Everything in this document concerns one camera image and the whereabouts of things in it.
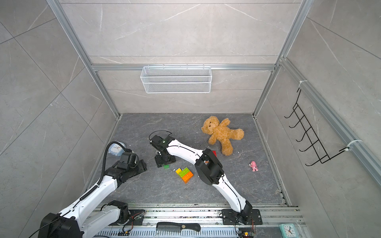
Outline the orange long lego brick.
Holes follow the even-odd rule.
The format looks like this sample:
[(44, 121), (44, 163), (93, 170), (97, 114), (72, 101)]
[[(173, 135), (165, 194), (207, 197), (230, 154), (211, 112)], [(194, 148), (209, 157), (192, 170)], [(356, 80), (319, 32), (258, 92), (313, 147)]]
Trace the orange long lego brick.
[(186, 174), (184, 174), (182, 176), (182, 180), (184, 183), (188, 183), (188, 181), (193, 177), (193, 173), (192, 172), (187, 172)]

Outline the lime green lego brick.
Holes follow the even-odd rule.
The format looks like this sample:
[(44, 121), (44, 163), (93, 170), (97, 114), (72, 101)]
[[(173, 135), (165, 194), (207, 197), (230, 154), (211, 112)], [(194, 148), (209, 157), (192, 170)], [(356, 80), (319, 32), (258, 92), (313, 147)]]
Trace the lime green lego brick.
[(190, 170), (188, 168), (184, 168), (181, 173), (179, 174), (180, 177), (182, 177), (184, 174), (186, 174), (187, 172), (190, 172)]

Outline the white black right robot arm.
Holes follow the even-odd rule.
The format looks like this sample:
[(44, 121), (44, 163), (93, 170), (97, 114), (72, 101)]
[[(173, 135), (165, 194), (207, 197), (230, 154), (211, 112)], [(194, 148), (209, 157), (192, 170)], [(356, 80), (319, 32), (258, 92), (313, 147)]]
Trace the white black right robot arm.
[(171, 136), (162, 138), (155, 135), (149, 140), (157, 151), (155, 161), (158, 167), (175, 162), (177, 157), (190, 162), (195, 166), (199, 178), (215, 187), (228, 201), (234, 211), (232, 221), (245, 225), (251, 221), (252, 205), (229, 182), (222, 164), (212, 150), (186, 146)]

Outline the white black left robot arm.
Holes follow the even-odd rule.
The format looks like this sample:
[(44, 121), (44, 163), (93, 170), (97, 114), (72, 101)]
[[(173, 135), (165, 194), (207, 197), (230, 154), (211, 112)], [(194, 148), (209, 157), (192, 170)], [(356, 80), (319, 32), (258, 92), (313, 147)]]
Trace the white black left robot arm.
[(39, 238), (92, 238), (110, 224), (125, 225), (132, 220), (128, 204), (113, 200), (89, 217), (95, 208), (128, 179), (147, 171), (136, 153), (125, 152), (119, 161), (103, 169), (98, 182), (59, 213), (49, 213), (41, 221)]

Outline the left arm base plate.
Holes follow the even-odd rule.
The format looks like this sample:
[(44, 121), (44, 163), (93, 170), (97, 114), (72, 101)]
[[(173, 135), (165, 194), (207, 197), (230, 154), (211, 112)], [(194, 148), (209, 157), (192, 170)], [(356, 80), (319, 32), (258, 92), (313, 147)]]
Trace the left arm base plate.
[(143, 224), (143, 219), (145, 217), (146, 211), (145, 210), (123, 210), (117, 219), (116, 222), (112, 223), (111, 225), (116, 226), (124, 226), (124, 225), (137, 225), (140, 226)]

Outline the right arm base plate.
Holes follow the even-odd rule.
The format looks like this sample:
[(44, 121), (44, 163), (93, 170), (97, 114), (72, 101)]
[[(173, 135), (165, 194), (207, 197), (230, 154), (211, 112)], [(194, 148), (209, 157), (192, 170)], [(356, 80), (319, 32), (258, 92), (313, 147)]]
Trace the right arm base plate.
[(258, 209), (252, 209), (248, 214), (241, 214), (232, 209), (223, 209), (219, 214), (224, 225), (262, 225), (263, 220)]

